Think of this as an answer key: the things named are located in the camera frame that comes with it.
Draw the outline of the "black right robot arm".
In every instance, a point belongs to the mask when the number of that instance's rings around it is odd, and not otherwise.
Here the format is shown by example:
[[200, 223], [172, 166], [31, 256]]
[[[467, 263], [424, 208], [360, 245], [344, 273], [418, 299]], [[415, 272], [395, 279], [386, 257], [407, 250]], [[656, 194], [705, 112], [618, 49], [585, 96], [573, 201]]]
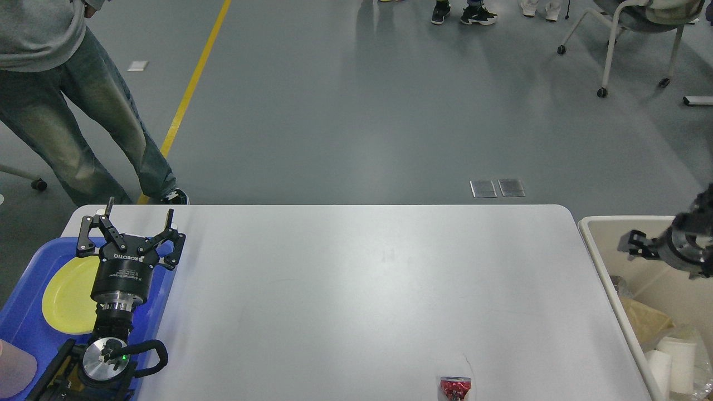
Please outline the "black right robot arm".
[[625, 233], [617, 251], [630, 258], [663, 261], [688, 278], [712, 277], [712, 185], [697, 195], [690, 210], [678, 213], [657, 238], [639, 230]]

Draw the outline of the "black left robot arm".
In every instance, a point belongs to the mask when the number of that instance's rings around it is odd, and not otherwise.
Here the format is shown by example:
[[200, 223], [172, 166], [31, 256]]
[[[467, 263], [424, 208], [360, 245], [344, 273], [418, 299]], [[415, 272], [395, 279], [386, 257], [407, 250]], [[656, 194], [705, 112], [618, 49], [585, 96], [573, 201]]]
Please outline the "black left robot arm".
[[28, 400], [129, 400], [131, 382], [161, 371], [168, 351], [157, 339], [130, 342], [135, 310], [149, 300], [154, 269], [173, 271], [186, 236], [173, 228], [168, 209], [163, 230], [151, 237], [120, 233], [110, 221], [114, 198], [82, 219], [77, 257], [97, 256], [90, 297], [96, 303], [91, 337], [68, 339], [29, 392]]

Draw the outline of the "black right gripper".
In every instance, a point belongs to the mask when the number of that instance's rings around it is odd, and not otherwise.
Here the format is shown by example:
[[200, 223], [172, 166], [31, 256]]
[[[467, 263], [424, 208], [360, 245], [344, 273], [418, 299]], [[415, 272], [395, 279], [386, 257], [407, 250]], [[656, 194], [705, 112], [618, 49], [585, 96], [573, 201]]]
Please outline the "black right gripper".
[[648, 238], [642, 231], [631, 230], [621, 236], [617, 251], [629, 254], [630, 259], [642, 257], [648, 261], [662, 260], [679, 271], [692, 269], [692, 245], [684, 233], [672, 227], [654, 238]]

